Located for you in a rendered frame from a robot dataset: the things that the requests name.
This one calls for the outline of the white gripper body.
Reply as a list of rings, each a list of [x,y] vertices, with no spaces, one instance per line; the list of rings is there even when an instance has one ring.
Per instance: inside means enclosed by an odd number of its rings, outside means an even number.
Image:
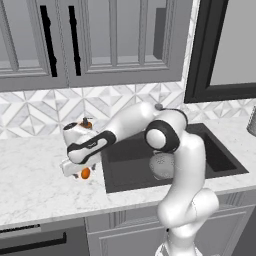
[[[85,168],[94,166],[100,161],[101,161],[100,156],[92,156],[89,158],[89,160],[85,164],[74,164],[68,158],[66,158],[61,162],[60,167],[62,169],[63,175],[65,177],[69,177],[69,176],[78,174]]]

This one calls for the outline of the grey colander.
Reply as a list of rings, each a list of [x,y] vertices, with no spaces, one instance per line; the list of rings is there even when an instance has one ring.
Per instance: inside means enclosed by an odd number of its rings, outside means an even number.
[[[149,168],[156,179],[171,179],[174,175],[174,156],[155,152],[149,160]]]

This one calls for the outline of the dark sink basin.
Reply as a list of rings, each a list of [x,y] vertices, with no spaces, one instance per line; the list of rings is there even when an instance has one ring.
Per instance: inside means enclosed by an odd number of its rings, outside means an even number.
[[[200,136],[206,148],[206,178],[245,174],[245,167],[203,124],[189,124],[186,131]],[[149,167],[153,150],[144,141],[144,132],[118,142],[101,152],[107,193],[169,185],[171,179],[157,180]]]

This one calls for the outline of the grey dishwasher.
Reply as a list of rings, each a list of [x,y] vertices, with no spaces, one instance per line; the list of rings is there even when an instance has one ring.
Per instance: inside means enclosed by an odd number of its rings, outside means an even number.
[[[61,238],[67,234],[65,244],[37,248],[0,256],[89,256],[86,228],[83,218],[49,223],[36,223],[12,228],[0,228],[0,249]]]

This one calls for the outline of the grey lower cupboard door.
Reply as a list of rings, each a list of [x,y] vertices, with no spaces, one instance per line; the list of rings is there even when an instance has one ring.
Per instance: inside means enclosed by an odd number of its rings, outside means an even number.
[[[220,208],[198,231],[203,256],[231,256],[256,209],[256,190],[223,194]],[[90,256],[155,256],[166,229],[154,206],[85,218]]]

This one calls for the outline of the grey cupboard door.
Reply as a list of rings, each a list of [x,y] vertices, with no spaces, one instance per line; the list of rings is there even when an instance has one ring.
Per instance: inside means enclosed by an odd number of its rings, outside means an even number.
[[[57,59],[51,75],[40,6],[47,7]],[[68,86],[58,0],[0,0],[0,92]]]
[[[181,78],[187,0],[60,0],[74,87],[169,82]],[[76,76],[68,6],[75,7],[81,58]]]
[[[231,256],[256,209],[256,190],[223,194],[220,208],[198,231],[203,256]],[[85,218],[90,256],[155,256],[166,229],[154,206]]]

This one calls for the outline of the grey upper cupboard door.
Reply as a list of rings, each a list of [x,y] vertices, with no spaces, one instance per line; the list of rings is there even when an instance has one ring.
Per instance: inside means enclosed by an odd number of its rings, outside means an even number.
[[[60,0],[74,87],[169,82],[181,78],[187,0]],[[75,7],[81,58],[76,76],[68,6]]]
[[[47,7],[57,59],[51,75],[40,6]],[[68,86],[58,0],[0,0],[0,92]]]

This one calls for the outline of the black framed window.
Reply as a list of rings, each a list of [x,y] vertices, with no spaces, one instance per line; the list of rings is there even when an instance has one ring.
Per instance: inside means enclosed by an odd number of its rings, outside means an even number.
[[[256,0],[200,0],[184,101],[256,98]]]

